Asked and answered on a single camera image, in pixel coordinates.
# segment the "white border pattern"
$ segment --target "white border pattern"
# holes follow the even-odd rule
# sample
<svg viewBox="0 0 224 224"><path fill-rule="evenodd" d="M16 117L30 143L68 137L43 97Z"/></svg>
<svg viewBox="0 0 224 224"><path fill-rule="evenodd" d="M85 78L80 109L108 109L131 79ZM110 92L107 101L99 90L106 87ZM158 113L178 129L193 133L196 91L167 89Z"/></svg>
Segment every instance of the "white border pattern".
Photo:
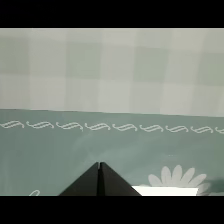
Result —
<svg viewBox="0 0 224 224"><path fill-rule="evenodd" d="M199 127L199 128L194 128L193 126L191 126L190 128L187 128L186 126L175 126L175 127L169 127L167 125L165 125L165 127L161 127L160 125L151 125L151 126L146 126L143 127L143 125L138 125L135 126L133 124L125 124L125 125L121 125L121 126L116 126L115 124L112 124L111 126L109 126L106 123L99 123L99 124L95 124L92 126L88 126L87 123L84 124L84 126L82 126L81 124L77 123L77 122L71 122L68 124L63 124L60 125L59 122L56 122L55 125L53 125L52 123L48 122L48 121L42 121L36 124L30 124L29 121L27 121L25 124L21 123L20 121L9 121L7 123L3 123L0 124L0 127L2 128L13 128L16 126L21 126L22 128L25 127L31 127L34 129L42 129L42 128L51 128L54 129L55 127L61 128L63 130L70 130L73 128L79 128L81 131L84 131L84 128L89 129L91 131L98 131L100 129L107 129L108 131L115 129L117 131L128 131L130 129L134 129L134 131L138 131L138 130L143 130L145 132L153 132L153 131L160 131L160 132L164 132L165 131L169 131L171 133L175 133L175 132L195 132L197 134L201 134L204 132L208 132L210 134L216 132L219 134L224 134L224 129L219 129L218 127L215 128L211 128L208 126L205 127Z"/></svg>

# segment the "white swirl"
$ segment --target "white swirl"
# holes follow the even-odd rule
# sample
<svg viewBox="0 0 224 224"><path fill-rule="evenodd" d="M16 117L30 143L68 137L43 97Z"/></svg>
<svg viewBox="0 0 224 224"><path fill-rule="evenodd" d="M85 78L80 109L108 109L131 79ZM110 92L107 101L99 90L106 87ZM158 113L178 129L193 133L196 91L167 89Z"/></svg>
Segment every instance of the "white swirl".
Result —
<svg viewBox="0 0 224 224"><path fill-rule="evenodd" d="M62 129L72 129L72 128L76 128L76 127L79 127L80 130L83 131L83 126L81 126L79 123L76 123L76 122L72 122L72 123L68 123L68 124L64 124L64 125L59 125L58 122L56 122L56 125L59 127L59 128L62 128Z"/></svg>
<svg viewBox="0 0 224 224"><path fill-rule="evenodd" d="M27 124L27 126L30 126L32 128L36 128L36 129L45 128L47 126L50 126L51 128L54 128L54 125L51 124L50 122L47 122L47 121L43 121L43 122L40 122L40 123L37 123L37 124L33 124L33 125L31 125L29 123L29 121L27 121L26 124Z"/></svg>
<svg viewBox="0 0 224 224"><path fill-rule="evenodd" d="M222 129L222 130L218 130L218 127L216 127L215 130L216 130L217 132L219 132L220 134L224 134L224 129Z"/></svg>
<svg viewBox="0 0 224 224"><path fill-rule="evenodd" d="M165 127L166 130L171 131L171 132L179 132L185 130L186 132L189 132L189 130L185 126L176 126L173 128L168 128L168 126Z"/></svg>
<svg viewBox="0 0 224 224"><path fill-rule="evenodd" d="M194 127L191 126L191 130L194 131L194 132L196 132L196 133L203 133L203 132L205 132L205 131L210 131L211 133L214 132L214 131L213 131L210 127L208 127L208 126L206 126L206 127L201 127L201 128L198 128L198 129L194 129Z"/></svg>
<svg viewBox="0 0 224 224"><path fill-rule="evenodd" d="M135 131L138 130L138 128L135 127L133 124L125 124L125 125L122 125L120 127L116 127L115 124L112 124L112 127L117 129L118 131L127 131L127 130L132 129L132 128L134 128Z"/></svg>
<svg viewBox="0 0 224 224"><path fill-rule="evenodd" d="M93 126L91 126L91 127L88 127L87 123L85 123L85 127L86 127L86 128L89 128L89 129L92 130L92 131L96 131L96 130L99 130L99 129L102 129L102 128L108 128L108 130L111 129L111 127L108 126L108 125L105 124L105 123L96 124L96 125L93 125Z"/></svg>
<svg viewBox="0 0 224 224"><path fill-rule="evenodd" d="M164 131L164 129L159 126L159 125L152 125L152 126L149 126L149 127L146 127L146 128L143 128L142 125L139 125L140 129L146 131L146 132L151 132L151 131L156 131L156 130L161 130L161 132Z"/></svg>
<svg viewBox="0 0 224 224"><path fill-rule="evenodd" d="M29 196L39 196L40 195L40 191L39 190L35 190L32 193L30 193Z"/></svg>
<svg viewBox="0 0 224 224"><path fill-rule="evenodd" d="M0 124L0 126L3 127L3 128L12 128L12 127L15 127L15 126L18 126L18 125L21 125L22 128L24 128L24 124L22 124L19 121L10 121L10 122L4 123L4 124Z"/></svg>

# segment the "black object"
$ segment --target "black object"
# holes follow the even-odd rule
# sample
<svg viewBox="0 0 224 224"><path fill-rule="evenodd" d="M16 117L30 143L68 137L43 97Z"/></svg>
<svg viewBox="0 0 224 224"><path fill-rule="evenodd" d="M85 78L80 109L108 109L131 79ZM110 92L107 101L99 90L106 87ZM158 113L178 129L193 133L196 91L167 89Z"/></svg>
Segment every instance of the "black object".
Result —
<svg viewBox="0 0 224 224"><path fill-rule="evenodd" d="M95 163L59 196L141 196L106 163Z"/></svg>

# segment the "teal surface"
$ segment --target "teal surface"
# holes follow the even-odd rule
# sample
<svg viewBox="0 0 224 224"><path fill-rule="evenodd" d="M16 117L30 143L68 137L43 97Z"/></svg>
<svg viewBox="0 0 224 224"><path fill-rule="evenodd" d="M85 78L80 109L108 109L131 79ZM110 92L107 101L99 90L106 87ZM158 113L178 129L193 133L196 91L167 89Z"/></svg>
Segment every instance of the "teal surface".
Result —
<svg viewBox="0 0 224 224"><path fill-rule="evenodd" d="M19 121L22 125L6 128ZM49 122L35 129L26 125ZM62 129L55 124L77 122L83 127ZM104 123L111 127L91 130ZM183 172L195 168L195 175L207 174L208 192L224 191L224 135L196 133L201 127L224 128L223 118L173 115L109 114L91 112L52 112L0 110L0 195L58 195L94 162L104 161L131 185L149 184L148 175L160 177L164 166L181 165ZM138 128L119 131L112 128L132 124ZM185 126L186 130L146 132L139 125Z"/></svg>

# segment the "plaid fabric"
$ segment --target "plaid fabric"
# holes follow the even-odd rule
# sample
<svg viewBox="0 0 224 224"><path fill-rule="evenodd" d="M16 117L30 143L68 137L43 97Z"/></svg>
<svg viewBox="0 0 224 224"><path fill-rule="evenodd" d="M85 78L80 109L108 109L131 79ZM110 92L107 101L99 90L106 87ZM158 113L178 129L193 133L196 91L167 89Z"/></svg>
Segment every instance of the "plaid fabric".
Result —
<svg viewBox="0 0 224 224"><path fill-rule="evenodd" d="M224 115L224 29L0 29L0 108Z"/></svg>

